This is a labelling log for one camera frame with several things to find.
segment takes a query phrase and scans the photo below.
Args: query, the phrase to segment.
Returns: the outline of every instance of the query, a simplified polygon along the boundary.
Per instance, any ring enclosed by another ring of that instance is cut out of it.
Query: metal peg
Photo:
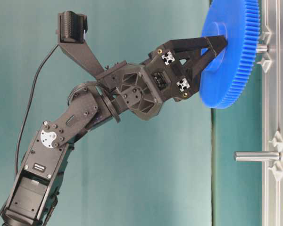
[[[265,44],[257,45],[257,53],[266,53],[268,51],[268,46]]]
[[[235,152],[235,161],[277,161],[279,152]]]

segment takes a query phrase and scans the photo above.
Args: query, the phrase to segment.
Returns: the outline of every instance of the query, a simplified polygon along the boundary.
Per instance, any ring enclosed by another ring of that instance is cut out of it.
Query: teal backdrop
[[[102,65],[138,63],[169,39],[198,37],[208,0],[0,0],[0,207],[14,177],[14,152],[33,75],[57,42],[57,13],[88,16],[87,42]],[[35,90],[20,159],[43,120],[66,109],[91,77],[61,50]],[[211,225],[211,117],[198,95],[168,101],[141,121],[131,112],[87,134],[71,153],[49,225]]]

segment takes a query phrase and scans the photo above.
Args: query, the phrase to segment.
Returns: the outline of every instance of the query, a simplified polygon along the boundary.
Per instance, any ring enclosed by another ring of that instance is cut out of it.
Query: black cable
[[[21,129],[20,129],[20,132],[19,132],[18,140],[17,140],[17,147],[16,147],[16,153],[15,153],[15,179],[16,179],[16,176],[18,174],[18,158],[19,158],[20,143],[21,143],[22,134],[23,134],[23,131],[24,131],[24,126],[26,124],[27,116],[28,116],[30,107],[32,105],[34,88],[36,86],[37,79],[38,79],[38,76],[39,76],[39,73],[40,73],[42,67],[44,66],[46,61],[49,59],[49,57],[52,55],[52,53],[56,50],[57,47],[58,47],[58,44],[55,45],[51,49],[49,54],[44,58],[44,60],[41,62],[40,66],[39,66],[39,68],[38,68],[38,70],[37,70],[37,72],[36,72],[36,74],[35,74],[35,76],[33,78],[33,84],[32,84],[32,88],[31,88],[31,91],[30,91],[30,95],[29,95],[29,99],[28,99],[28,104],[27,104],[27,107],[26,107],[25,115],[24,115],[24,118],[23,118],[23,121],[22,121],[22,124],[21,124]],[[3,212],[3,210],[4,210],[4,207],[5,207],[6,203],[7,203],[7,200],[5,201],[5,203],[3,204],[3,206],[0,209],[0,216],[1,216],[2,212]]]
[[[67,97],[67,105],[69,106],[70,100],[73,97],[73,95],[75,94],[75,92],[77,92],[77,91],[79,91],[79,90],[81,90],[81,89],[83,89],[87,86],[99,87],[102,92],[105,92],[111,99],[113,99],[113,95],[111,94],[112,91],[109,90],[108,87],[104,86],[102,83],[100,83],[98,81],[86,81],[86,82],[83,82],[83,83],[77,85],[76,87],[74,87],[72,89],[69,96]]]

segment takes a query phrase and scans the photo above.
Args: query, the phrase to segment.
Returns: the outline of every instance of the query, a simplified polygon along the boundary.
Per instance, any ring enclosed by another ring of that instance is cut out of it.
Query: black wire
[[[30,107],[32,105],[34,88],[36,86],[37,79],[38,79],[38,76],[39,76],[39,73],[40,73],[42,67],[44,66],[44,64],[46,63],[48,58],[52,55],[52,53],[56,50],[57,47],[58,47],[58,44],[55,45],[51,49],[49,54],[44,58],[44,60],[41,62],[40,66],[39,66],[39,68],[38,68],[38,70],[37,70],[37,72],[36,72],[36,74],[35,74],[35,76],[33,78],[33,84],[32,84],[32,88],[31,88],[31,91],[30,91],[27,108],[26,108],[26,111],[25,111],[25,115],[24,115],[24,118],[23,118],[23,121],[22,121],[22,124],[21,124],[21,129],[20,129],[20,132],[19,132],[18,140],[17,140],[17,147],[16,147],[16,154],[15,154],[15,179],[16,179],[16,176],[18,174],[18,158],[19,158],[19,149],[20,149],[21,138],[22,138],[22,134],[23,134],[23,131],[24,131],[24,126],[26,124],[28,113],[29,113]],[[6,203],[7,203],[7,200],[5,201],[5,203],[3,204],[3,206],[0,209],[0,216],[1,216],[2,212],[3,212],[3,210],[4,210],[4,207],[5,207]]]

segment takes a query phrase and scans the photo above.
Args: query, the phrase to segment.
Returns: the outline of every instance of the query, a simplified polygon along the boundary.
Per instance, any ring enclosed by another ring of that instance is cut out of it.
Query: gear teeth
[[[249,79],[253,63],[256,58],[256,49],[260,35],[260,13],[258,0],[244,0],[246,12],[246,28],[243,42],[243,50],[239,66],[229,91],[217,108],[231,106],[240,96]]]

